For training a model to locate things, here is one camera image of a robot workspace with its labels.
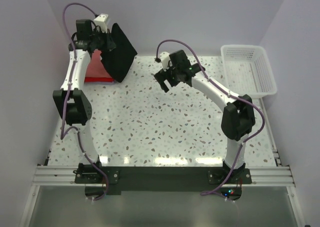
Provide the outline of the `black t shirt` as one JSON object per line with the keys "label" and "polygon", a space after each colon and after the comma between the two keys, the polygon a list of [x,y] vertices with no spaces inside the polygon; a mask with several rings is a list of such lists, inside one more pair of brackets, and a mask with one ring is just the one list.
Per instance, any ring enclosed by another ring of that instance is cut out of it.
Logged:
{"label": "black t shirt", "polygon": [[121,83],[127,76],[135,56],[138,54],[118,23],[111,31],[102,34],[103,45],[100,51],[101,63],[106,72]]}

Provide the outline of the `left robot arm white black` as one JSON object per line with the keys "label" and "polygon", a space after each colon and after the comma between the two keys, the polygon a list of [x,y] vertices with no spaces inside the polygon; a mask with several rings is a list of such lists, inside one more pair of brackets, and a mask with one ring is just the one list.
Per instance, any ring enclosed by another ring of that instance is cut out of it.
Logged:
{"label": "left robot arm white black", "polygon": [[101,50],[114,43],[108,40],[110,30],[107,27],[107,15],[97,15],[95,19],[76,21],[76,32],[70,37],[69,64],[65,79],[59,90],[53,91],[52,97],[61,117],[60,139],[75,132],[76,145],[81,157],[80,165],[100,167],[100,158],[93,144],[90,120],[92,105],[86,97],[83,86],[88,65],[95,50]]}

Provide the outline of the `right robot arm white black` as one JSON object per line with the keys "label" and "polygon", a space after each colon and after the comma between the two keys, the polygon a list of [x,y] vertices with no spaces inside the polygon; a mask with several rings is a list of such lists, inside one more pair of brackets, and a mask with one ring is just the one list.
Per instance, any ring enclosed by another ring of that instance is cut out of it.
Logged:
{"label": "right robot arm white black", "polygon": [[256,124],[252,98],[239,95],[223,84],[213,81],[199,61],[191,63],[183,50],[156,56],[162,65],[154,77],[165,92],[170,87],[184,83],[204,94],[222,112],[220,128],[227,138],[227,151],[223,166],[229,172],[245,168],[244,150]]}

